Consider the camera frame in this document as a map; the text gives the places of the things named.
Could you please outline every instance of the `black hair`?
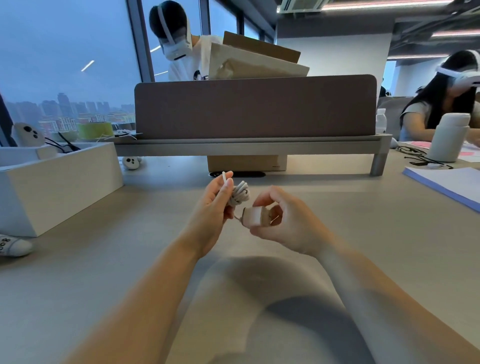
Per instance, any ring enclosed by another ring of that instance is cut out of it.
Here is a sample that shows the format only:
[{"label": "black hair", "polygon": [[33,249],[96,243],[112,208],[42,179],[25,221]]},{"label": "black hair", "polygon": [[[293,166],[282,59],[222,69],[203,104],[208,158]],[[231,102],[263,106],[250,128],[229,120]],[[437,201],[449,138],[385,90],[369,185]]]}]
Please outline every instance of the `black hair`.
[{"label": "black hair", "polygon": [[[479,65],[477,64],[477,59],[470,51],[461,50],[448,57],[448,59],[443,63],[442,67],[454,71],[466,71],[468,69],[478,70]],[[402,113],[405,112],[405,109],[412,104],[417,102],[426,102],[432,107],[426,129],[436,129],[443,115],[443,102],[447,88],[451,82],[452,78],[450,76],[437,73],[435,77],[428,83],[428,85],[426,85],[424,89],[421,90],[418,95],[416,95],[413,100],[407,104],[407,106],[405,106]],[[477,89],[475,87],[472,87],[467,92],[464,92],[460,96],[456,97],[452,105],[452,112],[464,112],[471,115],[475,105],[476,90]],[[400,126],[402,125],[403,118],[400,118]]]},{"label": "black hair", "polygon": [[165,34],[165,30],[163,30],[160,17],[158,16],[159,6],[162,7],[165,23],[167,23],[167,28],[171,34],[174,34],[177,30],[185,27],[187,23],[187,14],[185,14],[185,10],[180,4],[171,0],[164,1],[160,5],[154,6],[150,9],[150,15],[148,16],[150,29],[152,29],[152,32],[157,38],[166,39],[167,35]]}]

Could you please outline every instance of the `white thermos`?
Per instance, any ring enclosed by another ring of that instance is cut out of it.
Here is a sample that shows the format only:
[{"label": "white thermos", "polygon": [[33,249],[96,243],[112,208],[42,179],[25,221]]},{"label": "white thermos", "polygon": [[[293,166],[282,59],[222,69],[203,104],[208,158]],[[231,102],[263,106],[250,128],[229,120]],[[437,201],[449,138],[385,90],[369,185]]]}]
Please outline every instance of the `white thermos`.
[{"label": "white thermos", "polygon": [[385,134],[387,131],[387,117],[385,109],[378,109],[375,117],[375,134]]},{"label": "white thermos", "polygon": [[455,162],[470,127],[470,114],[451,112],[442,116],[435,129],[427,158],[439,162]]}]

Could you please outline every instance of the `blue notebook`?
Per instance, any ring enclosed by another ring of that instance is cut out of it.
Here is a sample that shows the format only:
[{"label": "blue notebook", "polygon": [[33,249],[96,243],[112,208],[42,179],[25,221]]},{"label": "blue notebook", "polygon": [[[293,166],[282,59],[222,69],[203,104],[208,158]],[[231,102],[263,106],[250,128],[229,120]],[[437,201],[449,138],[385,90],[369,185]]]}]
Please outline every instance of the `blue notebook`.
[{"label": "blue notebook", "polygon": [[480,212],[480,170],[421,170],[407,167],[403,174]]}]

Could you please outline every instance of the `ceiling light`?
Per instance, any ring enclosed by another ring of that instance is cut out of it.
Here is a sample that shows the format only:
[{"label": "ceiling light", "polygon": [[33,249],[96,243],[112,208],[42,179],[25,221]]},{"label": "ceiling light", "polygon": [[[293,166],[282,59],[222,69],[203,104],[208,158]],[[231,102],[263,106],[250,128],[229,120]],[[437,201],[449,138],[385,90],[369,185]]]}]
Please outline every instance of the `ceiling light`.
[{"label": "ceiling light", "polygon": [[322,11],[331,10],[356,10],[356,9],[381,9],[381,8],[399,8],[409,6],[441,6],[447,5],[453,0],[395,0],[395,1],[348,1],[334,2],[322,7]]},{"label": "ceiling light", "polygon": [[85,67],[82,68],[82,70],[80,72],[85,71],[88,67],[90,67],[92,65],[93,62],[95,62],[95,61],[90,61]]},{"label": "ceiling light", "polygon": [[388,60],[413,60],[421,58],[445,58],[449,54],[412,54],[412,55],[402,55],[402,56],[388,56]]},{"label": "ceiling light", "polygon": [[432,38],[444,36],[480,36],[480,29],[451,30],[432,34]]}]

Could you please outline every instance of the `ceiling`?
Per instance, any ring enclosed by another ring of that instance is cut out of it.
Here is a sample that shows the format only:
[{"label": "ceiling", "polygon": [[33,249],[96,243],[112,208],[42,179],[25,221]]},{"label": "ceiling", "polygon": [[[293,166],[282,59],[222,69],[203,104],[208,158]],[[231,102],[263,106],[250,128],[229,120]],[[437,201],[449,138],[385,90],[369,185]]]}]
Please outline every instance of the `ceiling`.
[{"label": "ceiling", "polygon": [[[330,0],[345,3],[358,0]],[[249,2],[277,36],[334,36],[392,32],[389,55],[449,54],[461,49],[480,49],[480,36],[431,38],[433,32],[480,29],[480,0],[455,0],[442,7],[410,7],[378,10],[306,11],[277,14],[282,0]],[[303,0],[315,3],[315,0]]]}]

